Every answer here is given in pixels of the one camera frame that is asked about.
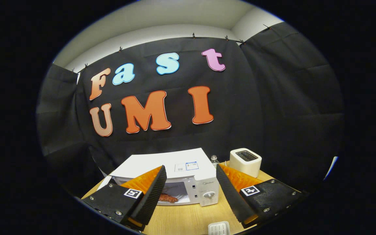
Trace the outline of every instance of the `table surface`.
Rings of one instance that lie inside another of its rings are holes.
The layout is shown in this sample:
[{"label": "table surface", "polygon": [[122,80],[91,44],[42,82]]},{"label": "table surface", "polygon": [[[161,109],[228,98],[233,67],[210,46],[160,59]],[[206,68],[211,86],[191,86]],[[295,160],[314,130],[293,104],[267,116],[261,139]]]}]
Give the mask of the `table surface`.
[{"label": "table surface", "polygon": [[[262,181],[273,179],[273,177],[263,171],[259,171],[257,178]],[[100,184],[101,182],[88,191],[82,198],[86,198],[94,193]],[[208,225],[222,221],[229,223],[230,234],[246,230],[237,221],[220,187],[218,203],[214,205],[205,207],[200,206],[200,204],[156,206],[152,218],[143,233],[147,235],[208,235]]]}]

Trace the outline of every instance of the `pink letter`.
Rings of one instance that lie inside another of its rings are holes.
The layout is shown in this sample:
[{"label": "pink letter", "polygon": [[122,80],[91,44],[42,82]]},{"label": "pink letter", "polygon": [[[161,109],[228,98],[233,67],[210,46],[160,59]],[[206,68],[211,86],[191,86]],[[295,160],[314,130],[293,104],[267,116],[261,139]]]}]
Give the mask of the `pink letter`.
[{"label": "pink letter", "polygon": [[214,49],[208,49],[207,51],[202,52],[201,55],[205,55],[207,57],[207,62],[212,70],[217,72],[225,70],[226,66],[218,63],[217,58],[221,58],[221,54],[215,52]]}]

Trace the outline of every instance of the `white wall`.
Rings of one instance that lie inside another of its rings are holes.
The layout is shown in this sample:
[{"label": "white wall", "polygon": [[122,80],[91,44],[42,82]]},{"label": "white wall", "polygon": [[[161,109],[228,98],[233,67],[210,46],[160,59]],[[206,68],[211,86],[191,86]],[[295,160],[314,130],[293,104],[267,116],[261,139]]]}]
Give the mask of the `white wall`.
[{"label": "white wall", "polygon": [[196,37],[214,37],[223,39],[227,35],[229,39],[239,40],[232,31],[223,28],[188,24],[155,26],[131,31],[108,39],[79,55],[65,68],[67,70],[72,70],[74,68],[75,72],[81,71],[85,68],[85,64],[92,64],[107,55],[117,52],[120,49],[120,46],[125,49],[155,40],[192,37],[192,33],[195,33]]},{"label": "white wall", "polygon": [[263,9],[253,8],[237,21],[231,31],[236,37],[246,41],[250,37],[266,29],[266,26],[270,27],[281,22],[283,22],[283,20]]}]

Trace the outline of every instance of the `microwave oven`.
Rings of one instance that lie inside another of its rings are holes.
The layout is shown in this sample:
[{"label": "microwave oven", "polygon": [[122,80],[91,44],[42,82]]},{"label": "microwave oven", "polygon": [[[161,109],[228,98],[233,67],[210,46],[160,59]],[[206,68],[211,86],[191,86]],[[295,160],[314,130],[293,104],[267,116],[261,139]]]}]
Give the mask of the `microwave oven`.
[{"label": "microwave oven", "polygon": [[167,175],[162,193],[170,196],[173,202],[160,199],[158,205],[199,203],[201,206],[207,206],[218,203],[219,183],[215,167],[201,148],[131,155],[103,180],[98,189],[105,186],[110,179],[121,185],[161,165],[165,166]]}]

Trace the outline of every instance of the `sticker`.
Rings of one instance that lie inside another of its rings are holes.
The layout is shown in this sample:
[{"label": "sticker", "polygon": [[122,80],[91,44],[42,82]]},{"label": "sticker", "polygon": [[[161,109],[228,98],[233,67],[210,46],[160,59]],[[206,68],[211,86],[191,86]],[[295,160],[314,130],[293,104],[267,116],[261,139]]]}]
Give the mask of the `sticker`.
[{"label": "sticker", "polygon": [[198,169],[197,162],[188,162],[185,165],[186,165],[187,171]]},{"label": "sticker", "polygon": [[184,163],[175,164],[175,172],[179,171],[186,171]]},{"label": "sticker", "polygon": [[142,191],[136,189],[129,189],[124,193],[124,196],[129,196],[132,198],[138,198],[142,194]]},{"label": "sticker", "polygon": [[246,196],[250,196],[250,195],[253,195],[253,194],[258,193],[258,192],[260,192],[260,191],[259,191],[259,189],[257,189],[255,186],[250,186],[250,187],[247,187],[247,188],[242,189],[242,192],[243,192]]}]

